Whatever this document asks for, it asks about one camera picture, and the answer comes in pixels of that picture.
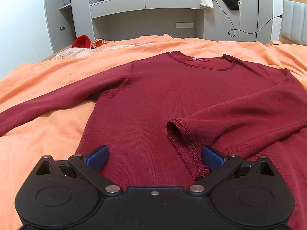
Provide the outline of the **grey padded headboard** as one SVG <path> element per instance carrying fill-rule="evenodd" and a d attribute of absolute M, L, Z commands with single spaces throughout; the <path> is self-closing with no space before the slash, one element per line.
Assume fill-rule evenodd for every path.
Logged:
<path fill-rule="evenodd" d="M 284 0 L 279 41 L 306 46 L 306 0 Z"/>

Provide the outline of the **bright red cloth item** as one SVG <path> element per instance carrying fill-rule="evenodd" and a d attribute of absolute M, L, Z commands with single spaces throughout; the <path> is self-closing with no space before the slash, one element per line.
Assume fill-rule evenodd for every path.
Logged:
<path fill-rule="evenodd" d="M 91 40 L 87 35 L 81 35 L 75 39 L 72 44 L 73 48 L 90 48 L 91 47 Z"/>

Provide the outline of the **grey built-in desk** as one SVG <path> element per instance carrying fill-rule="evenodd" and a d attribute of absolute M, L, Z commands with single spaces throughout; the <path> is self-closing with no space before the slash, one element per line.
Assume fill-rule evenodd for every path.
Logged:
<path fill-rule="evenodd" d="M 231 11 L 222 0 L 214 10 L 200 7 L 201 0 L 107 0 L 89 6 L 96 38 L 134 39 L 168 34 L 172 38 L 238 41 L 240 12 Z M 193 23 L 193 29 L 178 29 L 177 22 Z"/>

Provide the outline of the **pink patterned bed sheet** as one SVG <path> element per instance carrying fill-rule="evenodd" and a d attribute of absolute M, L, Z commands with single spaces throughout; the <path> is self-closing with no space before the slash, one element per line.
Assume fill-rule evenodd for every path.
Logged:
<path fill-rule="evenodd" d="M 102 48 L 67 48 L 56 53 L 50 59 L 82 58 L 102 51 Z"/>

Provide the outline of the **dark red long-sleeve shirt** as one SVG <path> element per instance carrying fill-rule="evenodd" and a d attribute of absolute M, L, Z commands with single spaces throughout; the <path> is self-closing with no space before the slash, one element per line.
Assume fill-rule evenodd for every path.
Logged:
<path fill-rule="evenodd" d="M 1 134 L 57 109 L 95 100 L 77 152 L 106 145 L 99 174 L 128 186 L 189 186 L 209 174 L 201 149 L 268 156 L 295 196 L 306 229 L 306 91 L 287 69 L 178 51 L 109 69 L 1 113 Z"/>

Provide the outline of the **black garment on desk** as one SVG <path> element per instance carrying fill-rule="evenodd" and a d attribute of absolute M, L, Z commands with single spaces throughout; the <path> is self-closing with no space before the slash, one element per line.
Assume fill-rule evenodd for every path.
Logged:
<path fill-rule="evenodd" d="M 239 11 L 239 0 L 222 0 L 230 10 Z"/>

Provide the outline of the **orange bed blanket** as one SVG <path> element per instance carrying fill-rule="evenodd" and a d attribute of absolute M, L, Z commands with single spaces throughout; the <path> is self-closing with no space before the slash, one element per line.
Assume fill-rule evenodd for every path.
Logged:
<path fill-rule="evenodd" d="M 174 39 L 163 35 L 108 41 L 101 48 L 82 58 L 20 65 L 1 80 L 1 110 L 118 65 L 174 50 L 198 58 L 227 54 L 287 68 L 301 85 L 306 85 L 306 46 L 302 45 Z M 19 188 L 41 156 L 65 159 L 75 152 L 93 108 L 92 101 L 85 101 L 70 109 L 49 112 L 1 137 L 1 229 L 18 229 L 22 225 L 15 210 Z"/>

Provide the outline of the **orange frilly cloth item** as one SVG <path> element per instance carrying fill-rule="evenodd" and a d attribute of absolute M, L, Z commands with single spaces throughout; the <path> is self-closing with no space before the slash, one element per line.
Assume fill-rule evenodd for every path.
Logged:
<path fill-rule="evenodd" d="M 96 39 L 96 40 L 93 40 L 90 44 L 90 48 L 91 49 L 95 49 L 95 48 L 99 48 L 101 47 L 103 44 L 105 43 L 105 40 L 104 39 Z"/>

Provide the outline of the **white wall socket plate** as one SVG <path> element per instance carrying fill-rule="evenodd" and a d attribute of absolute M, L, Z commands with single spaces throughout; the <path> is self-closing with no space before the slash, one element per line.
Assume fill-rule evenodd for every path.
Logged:
<path fill-rule="evenodd" d="M 175 27 L 178 29 L 193 29 L 193 23 L 177 22 Z"/>

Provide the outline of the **grey open shelf cabinet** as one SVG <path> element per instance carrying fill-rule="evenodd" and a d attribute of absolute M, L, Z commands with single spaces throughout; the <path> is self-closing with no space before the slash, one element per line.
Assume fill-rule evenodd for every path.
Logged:
<path fill-rule="evenodd" d="M 94 39 L 89 0 L 44 0 L 44 7 L 54 53 L 81 35 Z"/>

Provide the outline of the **grey tall wardrobe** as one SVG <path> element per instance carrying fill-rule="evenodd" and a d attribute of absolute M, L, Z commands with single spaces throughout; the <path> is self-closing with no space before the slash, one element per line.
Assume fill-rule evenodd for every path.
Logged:
<path fill-rule="evenodd" d="M 273 23 L 273 0 L 240 0 L 239 40 L 270 41 Z"/>

